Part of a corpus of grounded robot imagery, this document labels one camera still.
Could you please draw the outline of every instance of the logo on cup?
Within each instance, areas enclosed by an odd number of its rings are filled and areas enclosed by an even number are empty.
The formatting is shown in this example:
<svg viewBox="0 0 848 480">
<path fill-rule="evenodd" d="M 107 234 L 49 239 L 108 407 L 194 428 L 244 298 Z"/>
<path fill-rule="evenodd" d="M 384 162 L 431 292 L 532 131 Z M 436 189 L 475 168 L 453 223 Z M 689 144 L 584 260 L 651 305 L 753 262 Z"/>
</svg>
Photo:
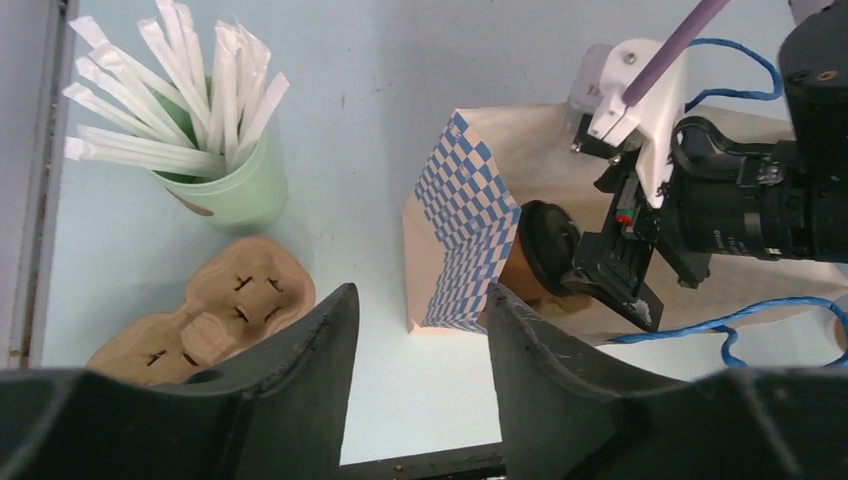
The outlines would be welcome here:
<svg viewBox="0 0 848 480">
<path fill-rule="evenodd" d="M 188 209 L 189 209 L 189 210 L 191 210 L 192 212 L 194 212 L 194 213 L 196 213 L 196 214 L 198 214 L 198 215 L 200 215 L 200 216 L 202 216 L 202 217 L 211 217 L 212 215 L 215 215 L 215 214 L 214 214 L 211 210 L 208 210 L 208 209 L 206 209 L 206 208 L 201 207 L 200 205 L 195 205 L 194 203 L 191 203 L 191 202 L 186 201 L 185 199 L 183 199 L 182 197 L 180 197 L 180 196 L 179 196 L 179 195 L 177 195 L 176 193 L 172 192 L 170 189 L 166 188 L 165 190 L 167 190 L 167 191 L 168 191 L 168 193 L 170 193 L 171 195 L 173 195 L 173 196 L 174 196 L 174 198 L 176 198 L 177 200 L 179 200 L 179 201 L 180 201 L 180 203 L 182 203 L 183 205 L 185 205 L 185 206 L 186 206 L 186 208 L 188 208 Z"/>
</svg>

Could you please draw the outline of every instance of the blue and white checkered pattern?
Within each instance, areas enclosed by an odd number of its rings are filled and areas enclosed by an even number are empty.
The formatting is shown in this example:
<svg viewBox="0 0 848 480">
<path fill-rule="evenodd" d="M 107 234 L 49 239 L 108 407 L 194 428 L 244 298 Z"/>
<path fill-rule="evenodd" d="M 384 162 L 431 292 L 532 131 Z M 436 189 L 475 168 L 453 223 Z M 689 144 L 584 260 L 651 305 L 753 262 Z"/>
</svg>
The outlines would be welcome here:
<svg viewBox="0 0 848 480">
<path fill-rule="evenodd" d="M 509 256 L 521 208 L 488 147 L 466 137 L 468 128 L 459 113 L 451 118 L 414 189 L 446 250 L 422 326 L 484 333 L 477 319 Z"/>
</svg>

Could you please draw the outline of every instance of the black lid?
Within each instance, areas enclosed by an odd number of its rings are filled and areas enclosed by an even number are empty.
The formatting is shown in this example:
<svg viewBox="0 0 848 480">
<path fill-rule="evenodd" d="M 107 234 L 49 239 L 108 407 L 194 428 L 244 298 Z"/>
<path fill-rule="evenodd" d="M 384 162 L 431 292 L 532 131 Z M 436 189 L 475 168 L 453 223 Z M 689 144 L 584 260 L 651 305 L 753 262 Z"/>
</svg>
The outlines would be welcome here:
<svg viewBox="0 0 848 480">
<path fill-rule="evenodd" d="M 565 210 L 541 200 L 524 204 L 518 221 L 518 238 L 524 258 L 539 283 L 558 297 L 573 293 L 560 280 L 574 269 L 580 231 Z"/>
</svg>

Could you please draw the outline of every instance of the robotic arm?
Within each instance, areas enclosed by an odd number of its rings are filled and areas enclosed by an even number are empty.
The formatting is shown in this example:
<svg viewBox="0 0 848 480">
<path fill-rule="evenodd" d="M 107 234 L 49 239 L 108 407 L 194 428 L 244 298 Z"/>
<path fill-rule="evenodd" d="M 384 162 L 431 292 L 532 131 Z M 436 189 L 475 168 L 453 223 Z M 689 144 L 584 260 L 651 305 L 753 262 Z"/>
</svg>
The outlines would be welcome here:
<svg viewBox="0 0 848 480">
<path fill-rule="evenodd" d="M 797 141 L 776 144 L 733 142 L 700 117 L 678 121 L 682 51 L 726 3 L 702 2 L 664 45 L 593 48 L 569 97 L 583 112 L 573 149 L 610 162 L 595 186 L 613 201 L 600 232 L 573 234 L 560 283 L 645 331 L 663 309 L 645 284 L 654 250 L 684 288 L 709 276 L 714 254 L 848 262 L 848 58 L 838 54 L 848 0 L 790 2 L 799 24 L 779 64 Z M 600 78 L 596 88 L 585 75 Z"/>
</svg>

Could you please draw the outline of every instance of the white plastic bracket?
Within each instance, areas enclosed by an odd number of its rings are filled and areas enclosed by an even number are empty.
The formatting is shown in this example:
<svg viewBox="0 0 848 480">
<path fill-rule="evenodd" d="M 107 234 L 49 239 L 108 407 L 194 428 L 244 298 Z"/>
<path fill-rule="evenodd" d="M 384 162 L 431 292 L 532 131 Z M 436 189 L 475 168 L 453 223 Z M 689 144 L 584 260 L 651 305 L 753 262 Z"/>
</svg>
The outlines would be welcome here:
<svg viewBox="0 0 848 480">
<path fill-rule="evenodd" d="M 665 199 L 662 187 L 671 179 L 674 170 L 668 159 L 671 132 L 683 115 L 686 53 L 678 57 L 638 104 L 627 107 L 621 95 L 661 45 L 654 40 L 635 39 L 613 48 L 601 74 L 599 88 L 603 100 L 589 126 L 593 137 L 616 147 L 634 131 L 641 134 L 642 149 L 636 162 L 636 174 L 653 208 L 662 207 Z"/>
</svg>

